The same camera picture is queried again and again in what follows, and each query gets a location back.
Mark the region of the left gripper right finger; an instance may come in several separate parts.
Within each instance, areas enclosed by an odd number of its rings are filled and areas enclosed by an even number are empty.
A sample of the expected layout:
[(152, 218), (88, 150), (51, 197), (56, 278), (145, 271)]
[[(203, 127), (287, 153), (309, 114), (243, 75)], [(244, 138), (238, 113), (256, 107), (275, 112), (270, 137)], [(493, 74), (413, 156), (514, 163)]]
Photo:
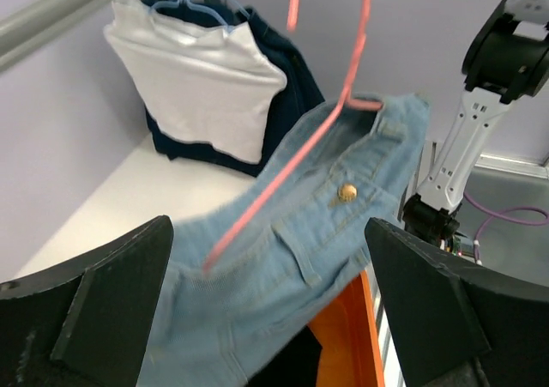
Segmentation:
[(546, 386), (548, 289), (370, 219), (365, 240), (408, 386)]

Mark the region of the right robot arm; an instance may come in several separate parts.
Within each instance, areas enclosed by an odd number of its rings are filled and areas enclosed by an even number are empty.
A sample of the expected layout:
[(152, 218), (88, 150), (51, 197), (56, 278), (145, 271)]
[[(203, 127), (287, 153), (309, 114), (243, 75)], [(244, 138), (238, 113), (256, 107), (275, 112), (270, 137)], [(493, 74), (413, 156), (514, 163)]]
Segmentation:
[(547, 27), (548, 0), (502, 0), (468, 48), (455, 121), (403, 209), (407, 231), (429, 244), (445, 243), (458, 230), (455, 217), (469, 175), (498, 120), (522, 96), (534, 97), (548, 79), (548, 39), (516, 34), (523, 22)]

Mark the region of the white garment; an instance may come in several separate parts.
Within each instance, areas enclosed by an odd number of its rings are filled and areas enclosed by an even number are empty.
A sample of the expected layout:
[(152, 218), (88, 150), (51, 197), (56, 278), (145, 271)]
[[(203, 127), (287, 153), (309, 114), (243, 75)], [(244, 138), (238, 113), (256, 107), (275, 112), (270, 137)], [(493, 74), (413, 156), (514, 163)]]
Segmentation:
[(260, 51), (246, 23), (202, 27), (114, 0), (106, 41), (160, 131), (256, 164), (272, 99), (287, 76)]

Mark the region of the black skirt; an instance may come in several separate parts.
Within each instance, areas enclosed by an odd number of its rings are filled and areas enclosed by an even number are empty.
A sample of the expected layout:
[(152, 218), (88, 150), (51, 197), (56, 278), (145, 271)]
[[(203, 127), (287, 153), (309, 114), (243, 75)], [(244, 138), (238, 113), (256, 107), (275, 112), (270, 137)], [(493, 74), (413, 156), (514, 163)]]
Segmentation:
[(315, 387), (323, 347), (309, 327), (303, 328), (248, 387)]

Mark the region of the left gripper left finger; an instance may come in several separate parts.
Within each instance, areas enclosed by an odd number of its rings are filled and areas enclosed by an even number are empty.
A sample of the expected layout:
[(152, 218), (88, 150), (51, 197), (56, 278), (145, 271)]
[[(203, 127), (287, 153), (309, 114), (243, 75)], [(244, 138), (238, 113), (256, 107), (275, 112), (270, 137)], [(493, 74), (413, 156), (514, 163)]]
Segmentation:
[(161, 215), (1, 285), (3, 386), (136, 385), (172, 248)]

